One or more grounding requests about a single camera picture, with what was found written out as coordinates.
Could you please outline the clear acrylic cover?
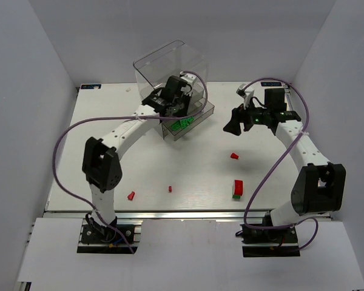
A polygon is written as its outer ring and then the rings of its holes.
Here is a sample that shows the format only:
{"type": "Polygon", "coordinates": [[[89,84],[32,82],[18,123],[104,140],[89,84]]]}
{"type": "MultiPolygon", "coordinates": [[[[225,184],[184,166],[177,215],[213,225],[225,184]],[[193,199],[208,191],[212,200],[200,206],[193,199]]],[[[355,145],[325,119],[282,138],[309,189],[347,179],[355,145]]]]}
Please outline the clear acrylic cover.
{"type": "Polygon", "coordinates": [[[187,119],[161,121],[155,130],[162,138],[180,139],[214,113],[207,100],[208,64],[204,56],[185,42],[176,40],[133,62],[140,98],[149,95],[162,114],[187,119]]]}

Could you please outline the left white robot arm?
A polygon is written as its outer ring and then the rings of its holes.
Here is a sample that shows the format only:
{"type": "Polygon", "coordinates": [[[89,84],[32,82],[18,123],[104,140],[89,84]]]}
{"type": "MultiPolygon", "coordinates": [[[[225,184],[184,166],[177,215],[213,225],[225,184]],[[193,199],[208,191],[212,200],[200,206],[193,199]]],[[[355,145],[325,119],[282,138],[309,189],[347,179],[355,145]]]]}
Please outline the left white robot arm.
{"type": "Polygon", "coordinates": [[[163,120],[187,116],[196,81],[197,77],[191,73],[170,76],[164,87],[153,90],[142,100],[132,120],[124,121],[100,139],[90,137],[86,141],[82,171],[96,208],[88,223],[99,233],[106,234],[107,224],[116,226],[114,188],[123,176],[121,158],[136,141],[163,120]]]}

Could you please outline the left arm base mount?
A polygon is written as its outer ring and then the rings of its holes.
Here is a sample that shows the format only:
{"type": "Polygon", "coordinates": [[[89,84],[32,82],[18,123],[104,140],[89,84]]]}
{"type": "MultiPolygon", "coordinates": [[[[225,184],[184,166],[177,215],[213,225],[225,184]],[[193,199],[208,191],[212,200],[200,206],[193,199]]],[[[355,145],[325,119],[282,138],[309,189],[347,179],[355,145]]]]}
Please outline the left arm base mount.
{"type": "Polygon", "coordinates": [[[81,226],[76,252],[109,255],[134,254],[140,242],[141,226],[127,223],[117,224],[116,220],[114,220],[113,226],[124,235],[128,244],[118,232],[98,224],[92,218],[91,213],[87,213],[81,226]]]}

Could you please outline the red white green lego stack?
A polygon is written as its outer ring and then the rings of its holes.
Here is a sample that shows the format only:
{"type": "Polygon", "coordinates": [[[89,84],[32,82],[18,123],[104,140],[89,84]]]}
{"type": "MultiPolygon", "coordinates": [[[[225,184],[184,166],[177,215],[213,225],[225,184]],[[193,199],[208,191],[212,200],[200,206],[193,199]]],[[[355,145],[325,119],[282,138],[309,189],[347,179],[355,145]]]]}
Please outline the red white green lego stack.
{"type": "Polygon", "coordinates": [[[241,199],[243,196],[244,185],[242,180],[235,179],[232,188],[232,198],[241,199]]]}

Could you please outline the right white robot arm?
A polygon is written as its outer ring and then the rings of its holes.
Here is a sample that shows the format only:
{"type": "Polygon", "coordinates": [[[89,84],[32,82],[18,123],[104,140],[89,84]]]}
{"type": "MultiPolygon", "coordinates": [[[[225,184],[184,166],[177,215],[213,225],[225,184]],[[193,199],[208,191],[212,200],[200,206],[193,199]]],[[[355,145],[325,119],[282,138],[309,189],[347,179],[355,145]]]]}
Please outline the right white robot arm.
{"type": "Polygon", "coordinates": [[[334,164],[315,146],[297,112],[288,110],[283,88],[265,89],[265,103],[254,105],[254,92],[238,88],[242,105],[234,108],[224,132],[239,136],[253,125],[265,125],[286,147],[298,170],[289,201],[266,214],[263,230],[292,227],[316,214],[336,212],[342,206],[346,169],[334,164]]]}

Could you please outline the grey drawer trays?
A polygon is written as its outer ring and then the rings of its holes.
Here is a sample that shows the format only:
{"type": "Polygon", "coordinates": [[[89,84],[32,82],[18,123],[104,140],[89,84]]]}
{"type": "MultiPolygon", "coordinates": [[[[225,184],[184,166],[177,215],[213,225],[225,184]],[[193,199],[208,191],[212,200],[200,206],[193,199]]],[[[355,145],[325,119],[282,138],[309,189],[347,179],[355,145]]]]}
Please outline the grey drawer trays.
{"type": "Polygon", "coordinates": [[[181,120],[163,121],[154,130],[163,139],[177,141],[214,113],[215,106],[210,101],[206,101],[204,109],[201,108],[204,102],[205,93],[202,84],[193,85],[192,99],[187,111],[189,117],[181,120]]]}

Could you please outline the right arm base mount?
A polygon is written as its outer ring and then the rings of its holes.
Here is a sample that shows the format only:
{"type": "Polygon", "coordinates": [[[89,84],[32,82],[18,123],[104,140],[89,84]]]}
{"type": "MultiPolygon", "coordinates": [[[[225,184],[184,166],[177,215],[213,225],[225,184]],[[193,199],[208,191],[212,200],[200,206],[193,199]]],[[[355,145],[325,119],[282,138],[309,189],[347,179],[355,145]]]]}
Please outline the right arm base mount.
{"type": "Polygon", "coordinates": [[[244,224],[235,233],[241,239],[244,258],[298,257],[300,250],[295,228],[262,230],[244,224]]]}

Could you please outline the green lego brick long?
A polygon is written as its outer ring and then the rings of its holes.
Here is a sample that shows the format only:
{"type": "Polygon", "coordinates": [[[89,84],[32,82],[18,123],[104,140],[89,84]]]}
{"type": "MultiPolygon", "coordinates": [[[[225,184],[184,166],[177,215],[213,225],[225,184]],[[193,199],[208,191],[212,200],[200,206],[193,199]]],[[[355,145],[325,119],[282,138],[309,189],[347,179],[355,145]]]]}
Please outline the green lego brick long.
{"type": "Polygon", "coordinates": [[[175,123],[173,123],[170,127],[173,131],[177,131],[177,130],[186,128],[187,125],[189,125],[189,124],[186,124],[185,121],[180,120],[180,121],[176,121],[175,123]]]}

